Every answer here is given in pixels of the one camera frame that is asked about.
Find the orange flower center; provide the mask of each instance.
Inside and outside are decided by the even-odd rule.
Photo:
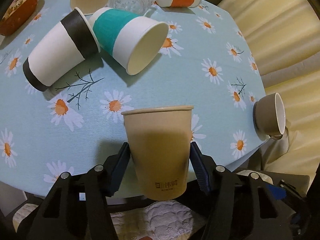
[[[172,47],[172,41],[170,38],[166,38],[163,45],[162,45],[163,48],[171,48]]]
[[[255,64],[255,63],[251,63],[251,65],[252,65],[252,68],[254,69],[254,70],[257,70],[258,68],[257,68],[257,65]]]
[[[237,56],[237,52],[234,49],[231,49],[231,53],[233,56]]]
[[[37,19],[39,19],[41,17],[41,13],[38,13],[33,19],[36,21]]]
[[[55,106],[55,111],[57,115],[65,115],[68,112],[69,108],[62,99],[58,99]]]
[[[4,152],[8,157],[11,155],[11,148],[9,143],[4,143]]]
[[[240,97],[237,92],[233,92],[233,97],[234,97],[235,101],[237,101],[237,102],[240,101]]]
[[[10,63],[9,70],[13,70],[16,67],[17,62],[18,62],[18,58],[15,57]]]
[[[203,25],[206,26],[209,29],[211,28],[211,25],[208,22],[204,22]]]
[[[209,73],[212,75],[212,76],[216,76],[217,75],[217,71],[214,67],[210,67],[208,69]]]
[[[109,109],[112,112],[118,112],[121,110],[121,104],[119,100],[113,100],[109,103]]]
[[[238,142],[237,142],[237,149],[238,149],[239,151],[241,151],[242,148],[243,148],[243,146],[244,146],[243,140],[238,140]]]

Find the daisy print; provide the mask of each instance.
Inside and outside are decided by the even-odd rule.
[[[58,95],[56,95],[53,99],[49,101],[49,103],[51,104],[48,106],[48,108],[52,109],[52,123],[54,122],[55,125],[58,125],[61,119],[63,119],[65,124],[73,132],[74,125],[76,125],[76,127],[78,128],[81,128],[84,120],[82,118],[82,115],[78,114],[69,106],[69,103],[67,102],[67,96],[67,94],[62,95],[60,92]]]
[[[193,114],[192,119],[191,119],[191,131],[192,131],[192,136],[191,136],[191,142],[196,142],[199,149],[201,150],[201,145],[198,142],[199,139],[204,139],[207,136],[205,134],[201,134],[201,133],[196,133],[197,131],[199,131],[202,127],[201,125],[198,125],[199,122],[199,116],[197,114]]]
[[[29,83],[28,80],[26,80],[26,86],[24,87],[24,89],[27,90],[28,95],[33,95],[34,93],[36,93],[38,90],[35,89],[33,86],[31,86],[31,84]]]
[[[217,12],[214,12],[214,15],[215,15],[217,18],[219,18],[220,20],[223,20],[221,14],[219,14],[219,13],[217,13]]]
[[[45,15],[48,12],[49,8],[43,9],[40,12],[37,13],[35,17],[33,17],[31,21],[31,25],[41,20],[42,16]]]
[[[35,36],[34,36],[33,34],[31,34],[30,36],[28,36],[28,37],[26,38],[26,40],[23,42],[23,47],[27,47],[28,44],[29,44],[30,42],[32,42],[34,38],[35,38]]]
[[[249,100],[252,105],[254,105],[254,103],[257,102],[257,100],[252,92],[249,92]]]
[[[13,134],[12,132],[8,133],[7,128],[4,129],[4,133],[1,131],[2,140],[0,140],[0,146],[2,149],[2,157],[4,157],[4,161],[9,167],[17,166],[17,163],[13,156],[17,156],[12,147],[14,146],[14,142],[12,141]]]
[[[232,142],[230,144],[230,149],[234,150],[232,155],[235,158],[235,160],[240,159],[242,156],[244,156],[246,152],[247,147],[247,139],[245,139],[245,133],[241,130],[233,134],[233,138],[235,139],[235,142]]]
[[[172,33],[172,32],[178,33],[178,32],[182,31],[181,26],[178,25],[177,23],[168,22],[168,24],[169,24],[169,32],[170,33]]]
[[[237,88],[235,88],[234,86],[231,86],[230,84],[228,85],[228,90],[230,92],[230,96],[233,99],[234,102],[234,106],[235,107],[241,107],[242,110],[247,108],[247,105],[245,104],[245,102],[243,101],[243,99],[241,98],[241,96],[239,95],[239,91]]]
[[[229,42],[227,43],[227,50],[229,55],[233,56],[233,60],[240,63],[242,61],[242,59],[240,58],[240,54],[242,54],[243,52],[239,52],[238,53],[238,49],[236,49],[233,45],[231,45]]]
[[[55,164],[54,162],[52,162],[52,165],[50,163],[47,163],[47,167],[48,167],[49,171],[51,172],[51,175],[44,174],[43,180],[45,182],[52,183],[52,185],[57,181],[57,179],[59,178],[61,173],[65,172],[65,171],[69,172],[71,175],[73,175],[73,173],[74,173],[73,167],[70,167],[67,170],[67,164],[61,163],[60,160],[58,161],[57,164]]]
[[[223,74],[221,73],[221,67],[217,67],[217,62],[212,63],[208,58],[208,62],[204,59],[201,65],[204,66],[202,70],[206,72],[205,76],[210,77],[210,82],[220,85],[220,81],[223,81],[221,78]]]
[[[207,30],[208,33],[216,33],[216,30],[214,26],[212,26],[211,22],[209,22],[206,18],[198,17],[199,19],[196,19],[197,22],[199,22],[199,25],[202,26],[204,30]]]
[[[113,122],[123,121],[121,112],[134,109],[127,105],[132,99],[130,95],[124,96],[124,93],[118,90],[113,90],[112,95],[108,91],[104,92],[104,95],[107,100],[100,100],[102,104],[100,108],[104,114],[107,114],[107,119],[112,118]]]
[[[198,8],[206,12],[207,14],[210,14],[210,12],[208,11],[208,6],[205,6],[204,4],[198,5]]]
[[[12,73],[16,74],[17,73],[17,67],[20,67],[22,63],[20,62],[21,60],[21,53],[20,50],[18,49],[15,54],[12,54],[8,66],[5,68],[5,74],[8,75],[8,77],[11,77]]]
[[[259,70],[258,70],[258,67],[257,67],[257,64],[256,64],[254,58],[252,57],[252,54],[251,54],[251,56],[248,58],[248,60],[249,60],[249,64],[250,64],[251,69],[252,69],[257,75],[259,75]]]
[[[164,54],[164,55],[168,55],[169,58],[171,58],[171,52],[174,52],[175,54],[177,54],[178,56],[181,56],[180,52],[178,52],[178,50],[182,50],[183,48],[180,47],[177,42],[177,39],[172,39],[171,38],[172,35],[168,34],[167,38],[165,39],[162,48],[160,49],[160,53]]]
[[[235,32],[237,33],[237,35],[239,36],[239,37],[241,37],[242,39],[244,39],[244,36],[243,36],[243,34],[242,34],[242,32],[241,32],[241,30],[239,29],[239,28],[234,28],[234,30],[235,30]]]

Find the cup with black band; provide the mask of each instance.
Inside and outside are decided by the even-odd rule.
[[[36,45],[23,64],[23,72],[34,88],[45,91],[70,69],[100,50],[92,27],[76,7]]]

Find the black band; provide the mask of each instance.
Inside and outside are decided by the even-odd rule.
[[[61,20],[70,38],[85,59],[98,53],[98,46],[95,42],[89,27],[77,10],[73,10]]]
[[[23,72],[24,75],[26,76],[27,80],[29,81],[30,85],[33,86],[35,89],[38,89],[39,91],[46,91],[49,87],[46,85],[42,84],[36,76],[32,73],[30,70],[29,66],[29,58],[23,63]]]

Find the round table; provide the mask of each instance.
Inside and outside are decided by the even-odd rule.
[[[62,172],[85,173],[119,151],[126,141],[120,113],[131,109],[194,105],[191,140],[230,170],[267,140],[252,120],[253,104],[265,91],[228,12],[206,1],[193,9],[155,4],[146,16],[167,22],[170,29],[141,73],[129,76],[102,51],[46,92],[36,91],[22,64],[70,11],[69,0],[39,0],[33,16],[0,46],[0,181],[45,196]],[[193,179],[189,165],[188,180]],[[130,162],[114,197],[137,195]]]

